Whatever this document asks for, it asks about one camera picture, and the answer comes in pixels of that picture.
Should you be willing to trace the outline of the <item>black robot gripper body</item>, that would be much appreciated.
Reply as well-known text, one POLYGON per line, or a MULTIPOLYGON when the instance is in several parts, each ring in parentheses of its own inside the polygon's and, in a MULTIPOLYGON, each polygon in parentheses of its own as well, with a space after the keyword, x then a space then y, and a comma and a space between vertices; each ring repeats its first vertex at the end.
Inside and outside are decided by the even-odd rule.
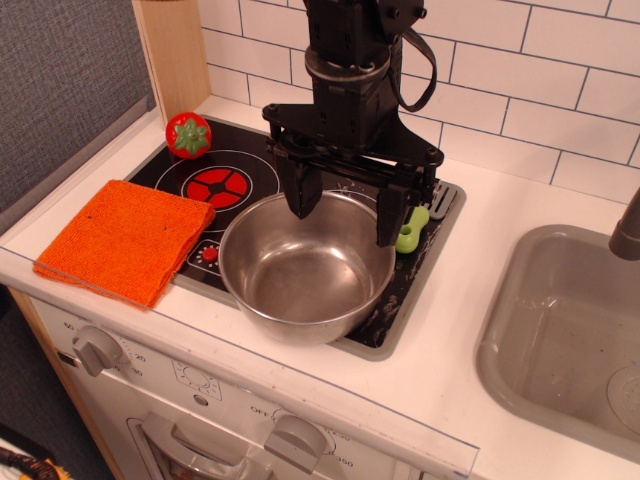
POLYGON ((348 177, 377 189, 407 188, 413 200, 429 200, 444 154, 406 127, 400 76, 316 78, 311 104, 269 104, 271 151, 282 149, 309 160, 320 172, 348 177))

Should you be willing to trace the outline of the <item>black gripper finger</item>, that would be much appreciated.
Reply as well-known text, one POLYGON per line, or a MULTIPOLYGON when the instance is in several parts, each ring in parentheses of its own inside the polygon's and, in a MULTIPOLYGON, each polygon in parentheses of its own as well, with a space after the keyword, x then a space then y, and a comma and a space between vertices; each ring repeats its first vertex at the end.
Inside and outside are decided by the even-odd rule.
POLYGON ((321 199, 320 170, 282 149, 275 149, 273 156, 289 209, 299 219, 306 218, 321 199))
POLYGON ((394 246, 412 206, 413 195, 407 188, 388 186, 377 194, 377 245, 394 246))

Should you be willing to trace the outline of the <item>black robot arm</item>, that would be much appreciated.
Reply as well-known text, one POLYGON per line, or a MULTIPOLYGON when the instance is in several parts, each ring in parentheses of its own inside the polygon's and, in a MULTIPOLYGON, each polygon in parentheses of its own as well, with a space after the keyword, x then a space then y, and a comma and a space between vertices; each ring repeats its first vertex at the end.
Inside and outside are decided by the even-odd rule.
POLYGON ((308 1, 305 68, 310 104, 269 104, 269 149, 290 210, 307 217, 320 201, 325 172, 377 188, 377 243, 392 246, 411 208, 432 200, 437 147, 409 130, 399 112, 421 110, 436 72, 418 100, 401 94, 403 46, 431 66, 434 52, 414 30, 427 15, 421 1, 308 1))

